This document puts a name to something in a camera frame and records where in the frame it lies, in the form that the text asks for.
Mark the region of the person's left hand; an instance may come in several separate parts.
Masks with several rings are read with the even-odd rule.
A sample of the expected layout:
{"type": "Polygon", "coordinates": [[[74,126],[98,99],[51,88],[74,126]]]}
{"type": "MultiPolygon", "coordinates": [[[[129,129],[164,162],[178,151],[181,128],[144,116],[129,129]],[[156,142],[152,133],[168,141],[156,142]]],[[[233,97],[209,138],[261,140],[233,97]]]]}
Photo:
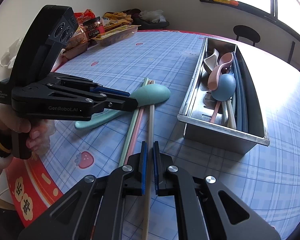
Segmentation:
{"type": "Polygon", "coordinates": [[[0,103],[0,145],[11,150],[12,134],[27,135],[27,139],[20,146],[42,155],[50,148],[50,135],[55,132],[53,120],[30,120],[20,118],[9,105],[0,103]]]}

